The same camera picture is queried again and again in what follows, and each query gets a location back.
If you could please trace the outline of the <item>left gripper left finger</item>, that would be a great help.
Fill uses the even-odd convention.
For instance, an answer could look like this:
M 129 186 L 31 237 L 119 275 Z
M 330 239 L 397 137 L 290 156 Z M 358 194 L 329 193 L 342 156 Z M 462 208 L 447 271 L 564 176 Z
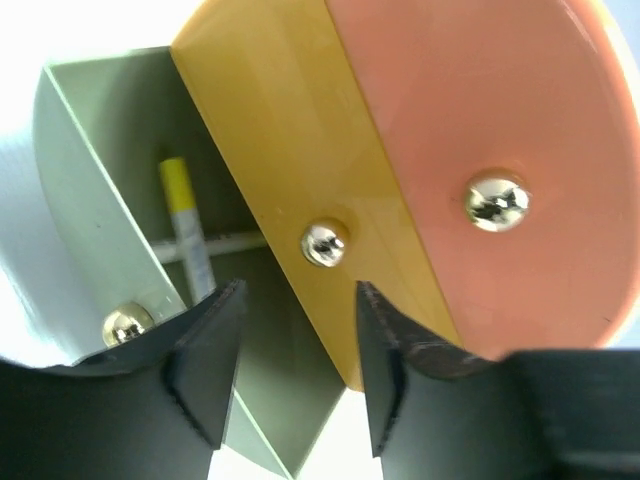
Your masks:
M 232 281 L 73 366 L 1 365 L 5 479 L 204 479 L 222 444 L 246 310 Z

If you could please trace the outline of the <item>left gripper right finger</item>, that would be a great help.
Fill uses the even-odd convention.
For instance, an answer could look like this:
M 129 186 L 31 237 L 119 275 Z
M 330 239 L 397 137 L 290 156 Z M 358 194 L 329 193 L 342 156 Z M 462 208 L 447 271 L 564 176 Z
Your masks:
M 635 479 L 639 354 L 457 347 L 356 287 L 370 442 L 387 479 Z

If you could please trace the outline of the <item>white pen pale yellow cap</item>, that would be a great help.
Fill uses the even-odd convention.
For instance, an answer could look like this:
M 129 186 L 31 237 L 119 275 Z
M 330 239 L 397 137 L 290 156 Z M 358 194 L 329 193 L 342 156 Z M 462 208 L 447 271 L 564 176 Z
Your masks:
M 260 232 L 214 235 L 205 240 L 207 254 L 210 257 L 262 248 L 266 245 L 267 242 Z M 152 242 L 150 246 L 161 264 L 174 263 L 183 259 L 175 240 Z

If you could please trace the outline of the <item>grey-green organizer bottom drawer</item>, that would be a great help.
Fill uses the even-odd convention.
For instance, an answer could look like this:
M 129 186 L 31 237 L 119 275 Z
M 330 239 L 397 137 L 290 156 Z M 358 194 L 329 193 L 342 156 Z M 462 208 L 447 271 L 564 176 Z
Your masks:
M 164 47 L 46 66 L 33 135 L 56 228 L 100 316 L 135 302 L 162 321 L 191 301 L 181 265 L 152 250 L 174 234 L 162 158 L 186 161 L 207 235 L 256 228 Z M 343 382 L 270 249 L 212 265 L 218 282 L 248 286 L 227 445 L 297 479 Z

